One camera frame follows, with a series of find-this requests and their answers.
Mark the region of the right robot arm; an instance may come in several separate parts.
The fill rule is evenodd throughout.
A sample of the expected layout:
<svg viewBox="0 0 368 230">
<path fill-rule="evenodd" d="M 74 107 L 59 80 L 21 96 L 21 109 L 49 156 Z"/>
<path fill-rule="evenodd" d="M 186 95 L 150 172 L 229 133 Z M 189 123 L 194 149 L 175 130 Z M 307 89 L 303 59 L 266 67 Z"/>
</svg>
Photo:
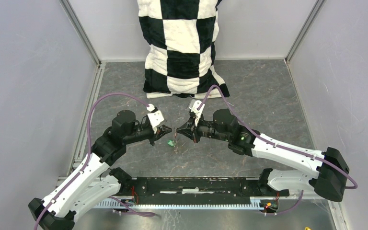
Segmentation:
<svg viewBox="0 0 368 230">
<path fill-rule="evenodd" d="M 225 141 L 238 155 L 276 161 L 290 167 L 288 171 L 265 169 L 258 181 L 258 191 L 269 196 L 274 191 L 304 190 L 334 202 L 341 202 L 348 189 L 349 167 L 341 152 L 301 148 L 275 140 L 241 125 L 229 109 L 213 113 L 212 121 L 190 112 L 189 120 L 176 132 L 198 143 L 201 138 Z"/>
</svg>

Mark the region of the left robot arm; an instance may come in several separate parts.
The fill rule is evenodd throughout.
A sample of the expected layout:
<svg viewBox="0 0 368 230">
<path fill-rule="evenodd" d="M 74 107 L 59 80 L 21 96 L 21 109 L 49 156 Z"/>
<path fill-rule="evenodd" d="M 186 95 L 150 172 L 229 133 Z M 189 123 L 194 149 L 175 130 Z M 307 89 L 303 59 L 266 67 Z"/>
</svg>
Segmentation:
<svg viewBox="0 0 368 230">
<path fill-rule="evenodd" d="M 128 194 L 131 182 L 124 177 L 109 174 L 94 186 L 91 183 L 126 153 L 128 144 L 148 140 L 154 145 L 155 141 L 171 133 L 172 129 L 164 125 L 164 121 L 157 109 L 144 116 L 142 121 L 138 121 L 132 111 L 120 111 L 65 181 L 43 199 L 34 198 L 29 203 L 37 227 L 71 230 L 82 216 L 103 200 L 117 193 Z"/>
</svg>

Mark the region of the large metal keyring plate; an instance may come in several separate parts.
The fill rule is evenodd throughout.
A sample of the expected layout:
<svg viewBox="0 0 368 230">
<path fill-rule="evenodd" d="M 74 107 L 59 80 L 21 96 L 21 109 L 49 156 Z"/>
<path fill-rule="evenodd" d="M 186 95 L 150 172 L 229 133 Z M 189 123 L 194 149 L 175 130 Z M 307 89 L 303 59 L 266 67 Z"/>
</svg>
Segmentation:
<svg viewBox="0 0 368 230">
<path fill-rule="evenodd" d="M 174 133 L 174 153 L 178 153 L 178 139 L 177 139 L 177 132 Z"/>
</svg>

